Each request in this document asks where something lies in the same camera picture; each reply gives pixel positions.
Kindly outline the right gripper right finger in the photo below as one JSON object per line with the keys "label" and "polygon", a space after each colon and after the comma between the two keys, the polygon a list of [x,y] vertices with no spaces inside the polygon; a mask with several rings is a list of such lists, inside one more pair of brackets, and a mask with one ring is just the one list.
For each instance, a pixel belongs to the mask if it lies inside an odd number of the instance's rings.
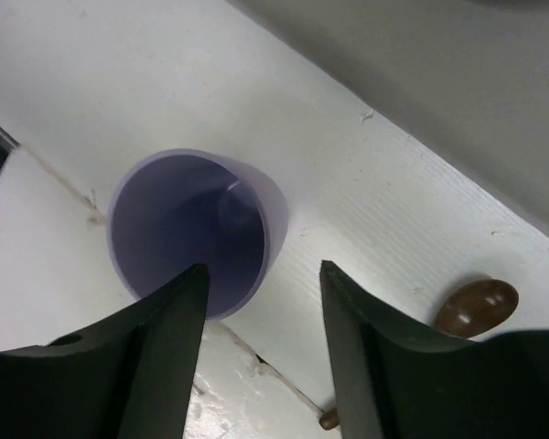
{"label": "right gripper right finger", "polygon": [[549,438],[549,329],[474,342],[319,272],[345,438]]}

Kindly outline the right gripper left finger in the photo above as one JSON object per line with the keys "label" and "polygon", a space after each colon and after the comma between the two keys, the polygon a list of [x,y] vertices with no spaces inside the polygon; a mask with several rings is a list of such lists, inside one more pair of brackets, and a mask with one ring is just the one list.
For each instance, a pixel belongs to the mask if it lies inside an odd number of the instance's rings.
{"label": "right gripper left finger", "polygon": [[45,346],[0,352],[0,438],[180,438],[210,275],[160,289]]}

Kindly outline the brown wooden spoon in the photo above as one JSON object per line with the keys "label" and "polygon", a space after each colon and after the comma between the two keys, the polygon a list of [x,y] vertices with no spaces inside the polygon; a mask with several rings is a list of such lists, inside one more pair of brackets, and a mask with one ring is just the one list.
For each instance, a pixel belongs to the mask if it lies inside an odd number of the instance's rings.
{"label": "brown wooden spoon", "polygon": [[364,291],[341,273],[325,268],[320,276],[324,320],[331,354],[351,347],[362,354],[372,398],[371,428],[385,436],[427,437],[456,429],[465,415],[455,373],[421,354],[444,354],[469,345],[507,320],[519,295],[501,280],[483,279],[460,287],[425,325]]}

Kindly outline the lilac plastic cup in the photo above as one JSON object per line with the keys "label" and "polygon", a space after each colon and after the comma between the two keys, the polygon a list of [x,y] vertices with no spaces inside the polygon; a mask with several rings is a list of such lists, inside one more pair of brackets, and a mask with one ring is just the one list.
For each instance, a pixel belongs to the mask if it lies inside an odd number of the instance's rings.
{"label": "lilac plastic cup", "polygon": [[121,282],[141,299],[185,271],[208,266],[206,317],[222,320],[255,295],[289,225],[281,188],[255,166],[193,149],[153,154],[113,192],[109,253]]}

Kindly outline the grey cloth placemat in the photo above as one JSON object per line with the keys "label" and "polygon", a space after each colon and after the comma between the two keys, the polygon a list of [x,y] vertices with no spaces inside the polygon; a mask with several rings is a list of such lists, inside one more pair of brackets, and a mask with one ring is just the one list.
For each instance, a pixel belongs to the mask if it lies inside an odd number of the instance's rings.
{"label": "grey cloth placemat", "polygon": [[549,236],[549,1],[236,7]]}

